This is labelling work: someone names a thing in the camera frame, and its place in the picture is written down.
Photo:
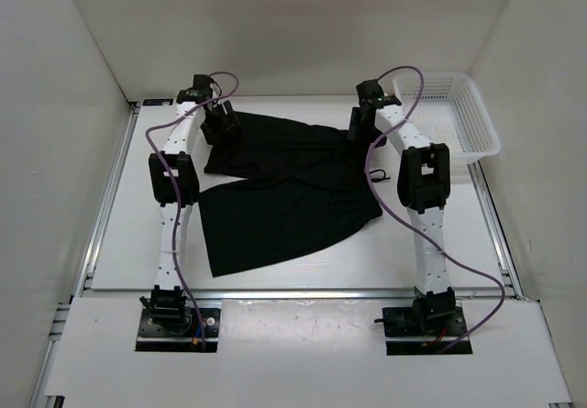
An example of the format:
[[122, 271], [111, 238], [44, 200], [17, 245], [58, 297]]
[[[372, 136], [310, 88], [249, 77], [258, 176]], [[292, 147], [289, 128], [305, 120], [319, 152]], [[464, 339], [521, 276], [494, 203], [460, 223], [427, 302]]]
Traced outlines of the black shorts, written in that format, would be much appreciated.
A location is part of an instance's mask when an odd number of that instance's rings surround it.
[[382, 216], [367, 182], [368, 148], [381, 133], [239, 112], [238, 142], [213, 146], [205, 173], [234, 177], [203, 191], [199, 211], [213, 276], [303, 257]]

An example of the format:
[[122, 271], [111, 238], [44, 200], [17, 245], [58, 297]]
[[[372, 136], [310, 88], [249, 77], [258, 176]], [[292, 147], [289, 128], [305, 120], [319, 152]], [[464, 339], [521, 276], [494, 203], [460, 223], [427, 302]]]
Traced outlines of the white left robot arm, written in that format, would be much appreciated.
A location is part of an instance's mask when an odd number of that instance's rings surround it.
[[198, 304], [181, 267], [185, 254], [186, 231], [193, 205], [200, 193], [199, 181], [190, 155], [205, 116], [230, 98], [239, 79], [232, 72], [196, 74], [192, 86], [180, 91], [175, 118], [148, 127], [145, 139], [153, 194], [161, 216], [161, 243], [155, 287], [178, 293], [187, 302], [171, 303], [161, 312], [161, 324], [173, 335], [181, 335], [191, 324], [205, 328]]

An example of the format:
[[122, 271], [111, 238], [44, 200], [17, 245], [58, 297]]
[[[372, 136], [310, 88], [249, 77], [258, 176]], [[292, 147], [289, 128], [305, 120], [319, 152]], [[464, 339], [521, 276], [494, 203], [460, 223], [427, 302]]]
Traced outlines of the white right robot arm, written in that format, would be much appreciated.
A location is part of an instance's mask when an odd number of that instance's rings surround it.
[[359, 105], [352, 109], [349, 138], [369, 143], [364, 171], [374, 149], [390, 141], [400, 155], [397, 194], [414, 233], [416, 282], [412, 323], [431, 335], [456, 309], [445, 257], [443, 215], [450, 194], [449, 147], [434, 143], [404, 120], [402, 103], [387, 95], [376, 79], [356, 86]]

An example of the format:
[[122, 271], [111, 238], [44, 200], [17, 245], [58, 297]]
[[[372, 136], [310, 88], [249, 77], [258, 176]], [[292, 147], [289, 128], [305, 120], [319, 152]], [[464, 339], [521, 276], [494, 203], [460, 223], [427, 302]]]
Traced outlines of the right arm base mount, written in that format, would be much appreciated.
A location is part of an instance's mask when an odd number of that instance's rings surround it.
[[408, 307], [383, 307], [373, 323], [383, 326], [388, 356], [473, 353], [463, 310], [451, 288], [426, 295], [418, 292]]

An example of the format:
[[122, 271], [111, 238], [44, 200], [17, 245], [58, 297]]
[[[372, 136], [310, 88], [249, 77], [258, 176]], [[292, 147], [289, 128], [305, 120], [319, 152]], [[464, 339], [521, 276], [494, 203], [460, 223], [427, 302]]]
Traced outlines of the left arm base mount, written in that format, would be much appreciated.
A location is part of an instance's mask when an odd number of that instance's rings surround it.
[[141, 296], [141, 314], [135, 341], [138, 352], [216, 353], [221, 325], [219, 307], [199, 308], [188, 302], [179, 286], [150, 297]]

